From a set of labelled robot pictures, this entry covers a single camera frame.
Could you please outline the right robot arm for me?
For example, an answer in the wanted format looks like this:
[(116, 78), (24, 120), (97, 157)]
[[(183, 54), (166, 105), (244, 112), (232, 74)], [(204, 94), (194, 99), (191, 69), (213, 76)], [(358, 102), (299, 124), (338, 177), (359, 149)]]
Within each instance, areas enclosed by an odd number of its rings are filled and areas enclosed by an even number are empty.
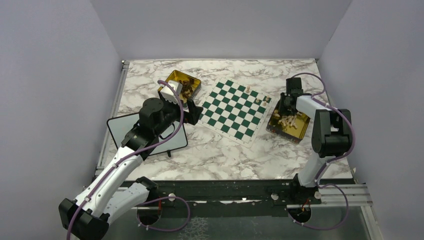
[(305, 93), (299, 77), (286, 79), (286, 91), (281, 93), (278, 112), (290, 116), (305, 114), (313, 121), (310, 156), (303, 169), (289, 184), (288, 197), (302, 204), (314, 197), (324, 172), (333, 161), (344, 158), (354, 145), (351, 113), (324, 103)]

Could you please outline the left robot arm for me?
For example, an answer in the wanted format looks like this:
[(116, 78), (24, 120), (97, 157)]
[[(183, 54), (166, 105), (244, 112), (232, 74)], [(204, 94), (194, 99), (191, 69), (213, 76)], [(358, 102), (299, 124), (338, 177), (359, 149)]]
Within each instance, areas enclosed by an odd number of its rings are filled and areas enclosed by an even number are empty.
[(59, 204), (59, 214), (66, 238), (101, 240), (110, 225), (138, 204), (152, 205), (157, 200), (156, 185), (146, 177), (128, 189), (118, 188), (151, 152), (174, 137), (172, 133), (160, 140), (160, 135), (173, 123), (195, 125), (203, 108), (190, 99), (188, 111), (181, 104), (152, 97), (143, 102), (139, 120), (125, 135), (114, 160), (73, 200), (65, 198)]

